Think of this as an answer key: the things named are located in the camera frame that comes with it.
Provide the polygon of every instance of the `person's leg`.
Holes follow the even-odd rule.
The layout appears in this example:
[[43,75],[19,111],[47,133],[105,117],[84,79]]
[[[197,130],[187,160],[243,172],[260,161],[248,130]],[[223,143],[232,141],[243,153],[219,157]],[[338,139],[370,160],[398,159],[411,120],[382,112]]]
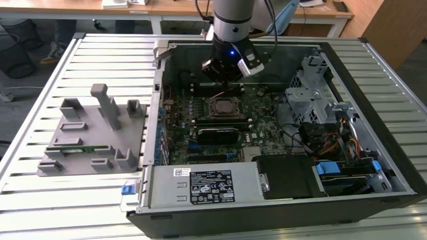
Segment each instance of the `person's leg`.
[[69,42],[73,39],[76,32],[77,20],[59,19],[55,22],[55,41],[51,43],[51,52],[44,59],[41,64],[55,64],[60,61],[61,56],[65,52]]
[[115,21],[115,33],[116,34],[133,34],[135,20],[116,20]]
[[77,20],[60,19],[55,23],[55,42],[61,48],[67,48],[76,33]]

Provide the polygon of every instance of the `sneaker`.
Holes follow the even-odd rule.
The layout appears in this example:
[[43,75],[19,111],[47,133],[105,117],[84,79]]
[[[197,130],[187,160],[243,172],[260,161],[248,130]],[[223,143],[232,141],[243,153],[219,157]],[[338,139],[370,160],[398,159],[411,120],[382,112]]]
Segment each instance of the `sneaker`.
[[40,64],[56,64],[60,61],[64,52],[65,48],[61,45],[56,44],[56,42],[52,42],[51,52],[47,57],[41,59]]

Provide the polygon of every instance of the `cpu socket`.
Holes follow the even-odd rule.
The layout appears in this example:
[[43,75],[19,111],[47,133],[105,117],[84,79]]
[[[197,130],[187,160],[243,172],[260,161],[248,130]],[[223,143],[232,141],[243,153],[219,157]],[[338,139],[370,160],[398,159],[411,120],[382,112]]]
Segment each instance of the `cpu socket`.
[[207,100],[209,117],[213,119],[241,119],[244,115],[239,109],[236,97],[215,97]]

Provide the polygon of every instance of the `green circuit board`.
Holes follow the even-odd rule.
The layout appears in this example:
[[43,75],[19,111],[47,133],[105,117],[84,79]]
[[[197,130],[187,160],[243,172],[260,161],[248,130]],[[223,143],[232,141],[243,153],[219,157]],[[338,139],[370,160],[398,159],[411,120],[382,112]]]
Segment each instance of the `green circuit board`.
[[[259,147],[261,155],[285,154],[285,142],[280,135],[273,111],[276,109],[276,93],[259,96],[259,86],[244,87],[244,94],[237,97],[239,110],[252,119],[252,127],[239,132],[235,144],[197,145],[193,138],[192,119],[208,118],[205,97],[193,97],[189,91],[173,96],[173,104],[165,107],[168,111],[169,165],[196,164],[189,162],[191,156],[227,155],[227,162],[243,162],[243,148]],[[193,109],[201,104],[203,111]]]

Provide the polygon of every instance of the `black mesh trash bin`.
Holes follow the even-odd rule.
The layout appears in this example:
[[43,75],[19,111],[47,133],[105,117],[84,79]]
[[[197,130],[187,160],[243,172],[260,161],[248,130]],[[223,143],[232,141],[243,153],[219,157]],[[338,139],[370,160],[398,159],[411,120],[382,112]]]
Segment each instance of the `black mesh trash bin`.
[[25,50],[36,49],[43,45],[36,24],[31,19],[1,18],[0,25],[8,34],[16,35]]
[[35,71],[35,64],[16,35],[0,34],[0,70],[11,79],[21,79]]

